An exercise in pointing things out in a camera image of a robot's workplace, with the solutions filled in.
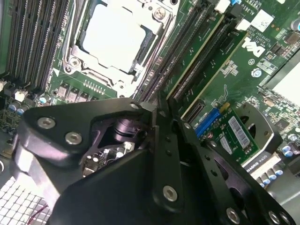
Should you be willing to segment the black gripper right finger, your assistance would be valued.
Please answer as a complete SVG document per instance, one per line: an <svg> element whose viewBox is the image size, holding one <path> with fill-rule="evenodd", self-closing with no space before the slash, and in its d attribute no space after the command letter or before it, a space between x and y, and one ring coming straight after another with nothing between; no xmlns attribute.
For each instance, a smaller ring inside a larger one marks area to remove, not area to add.
<svg viewBox="0 0 300 225"><path fill-rule="evenodd" d="M295 221L237 162L218 146L197 140L193 128L178 117L178 104L168 99L177 119L183 155L191 161L182 178L185 203L168 225L293 225Z"/></svg>

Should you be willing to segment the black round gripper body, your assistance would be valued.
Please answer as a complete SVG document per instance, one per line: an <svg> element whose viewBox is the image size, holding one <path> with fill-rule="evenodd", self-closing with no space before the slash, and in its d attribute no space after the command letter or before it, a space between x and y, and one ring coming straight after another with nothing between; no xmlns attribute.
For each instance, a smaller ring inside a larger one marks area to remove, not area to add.
<svg viewBox="0 0 300 225"><path fill-rule="evenodd" d="M180 165L184 207L175 213L158 206L152 194L152 154L141 150L69 186L56 202L52 225L225 225L203 178Z"/></svg>

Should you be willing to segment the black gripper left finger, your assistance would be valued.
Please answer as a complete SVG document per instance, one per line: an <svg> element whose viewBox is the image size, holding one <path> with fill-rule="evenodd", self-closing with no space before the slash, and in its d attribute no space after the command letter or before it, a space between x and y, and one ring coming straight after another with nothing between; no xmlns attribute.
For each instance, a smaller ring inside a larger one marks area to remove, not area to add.
<svg viewBox="0 0 300 225"><path fill-rule="evenodd" d="M26 111L14 140L15 177L32 181L51 208L61 194L83 177L84 159L132 142L132 152L152 154L152 194L165 210L181 210L177 123L163 94L156 105L113 98Z"/></svg>

